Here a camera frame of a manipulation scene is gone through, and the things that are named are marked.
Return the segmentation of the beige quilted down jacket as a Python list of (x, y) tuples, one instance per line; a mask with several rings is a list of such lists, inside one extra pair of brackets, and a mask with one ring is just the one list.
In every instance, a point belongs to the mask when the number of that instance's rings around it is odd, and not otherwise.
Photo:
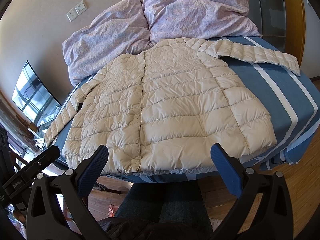
[(71, 168), (105, 145), (105, 174), (209, 170), (210, 149), (231, 157), (259, 154), (277, 142), (268, 110), (223, 57), (271, 63), (299, 75), (287, 53), (229, 40), (162, 40), (110, 61), (78, 88), (44, 135), (67, 125), (63, 155)]

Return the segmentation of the blue white striped bedsheet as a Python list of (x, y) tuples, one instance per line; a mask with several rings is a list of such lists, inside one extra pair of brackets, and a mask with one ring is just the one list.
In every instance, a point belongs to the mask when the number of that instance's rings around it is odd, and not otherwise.
[[(224, 37), (211, 41), (217, 40), (229, 40), (243, 45), (275, 50), (264, 40), (255, 37)], [(262, 153), (246, 155), (237, 159), (246, 166), (261, 163), (267, 168), (272, 168), (272, 158), (276, 158), (277, 162), (280, 163), (297, 163), (304, 154), (312, 135), (319, 126), (319, 91), (317, 88), (301, 71), (299, 75), (296, 75), (275, 64), (248, 63), (228, 56), (223, 57), (223, 61), (228, 64), (233, 72), (242, 80), (246, 88), (248, 88), (268, 110), (277, 140), (274, 146)], [(62, 109), (69, 102), (74, 92), (84, 83), (77, 85)], [(71, 125), (67, 124), (49, 145), (44, 142), (45, 145), (50, 146), (59, 143), (62, 148), (61, 154), (64, 157), (62, 151), (70, 128)], [(66, 138), (58, 141), (57, 137), (63, 132), (67, 134)], [(162, 183), (173, 180), (196, 179), (203, 174), (214, 172), (216, 168), (213, 164), (213, 167), (209, 170), (200, 169), (180, 173), (150, 172), (147, 174), (105, 174), (103, 170), (103, 175), (127, 179), (132, 182)]]

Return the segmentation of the left lilac floral pillow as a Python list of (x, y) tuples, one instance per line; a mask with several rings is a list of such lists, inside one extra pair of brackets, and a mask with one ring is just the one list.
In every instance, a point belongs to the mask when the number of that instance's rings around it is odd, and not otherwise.
[(75, 86), (119, 55), (139, 54), (150, 47), (141, 0), (122, 0), (66, 39), (62, 53)]

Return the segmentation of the lilac floral pillow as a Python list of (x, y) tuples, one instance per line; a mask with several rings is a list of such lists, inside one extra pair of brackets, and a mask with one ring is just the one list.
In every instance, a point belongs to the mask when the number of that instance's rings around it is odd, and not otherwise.
[(139, 54), (150, 47), (141, 0), (122, 0), (66, 39), (62, 53), (75, 86), (119, 55)]
[(260, 36), (248, 18), (249, 0), (141, 0), (150, 41)]

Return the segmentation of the dark glass panel door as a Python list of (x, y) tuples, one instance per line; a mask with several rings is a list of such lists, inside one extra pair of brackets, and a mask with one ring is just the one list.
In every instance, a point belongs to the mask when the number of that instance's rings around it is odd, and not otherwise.
[(249, 0), (248, 17), (255, 23), (265, 41), (284, 51), (286, 41), (284, 0)]

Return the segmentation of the right lilac floral pillow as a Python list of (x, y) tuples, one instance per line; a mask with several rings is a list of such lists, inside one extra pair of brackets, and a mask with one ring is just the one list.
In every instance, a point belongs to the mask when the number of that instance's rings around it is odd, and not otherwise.
[(150, 41), (260, 36), (248, 18), (249, 0), (141, 0)]

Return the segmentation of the wall mounted flat television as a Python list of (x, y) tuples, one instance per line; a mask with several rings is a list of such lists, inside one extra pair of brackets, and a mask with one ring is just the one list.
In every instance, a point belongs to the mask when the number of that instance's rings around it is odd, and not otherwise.
[(37, 127), (52, 121), (61, 108), (28, 61), (19, 75), (12, 100)]

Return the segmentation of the white wall power socket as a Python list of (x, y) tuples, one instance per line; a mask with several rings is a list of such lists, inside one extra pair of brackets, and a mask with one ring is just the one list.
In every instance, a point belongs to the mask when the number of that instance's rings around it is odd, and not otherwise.
[(66, 14), (69, 22), (72, 22), (78, 17), (78, 13), (76, 12), (75, 8), (71, 9), (69, 12)]

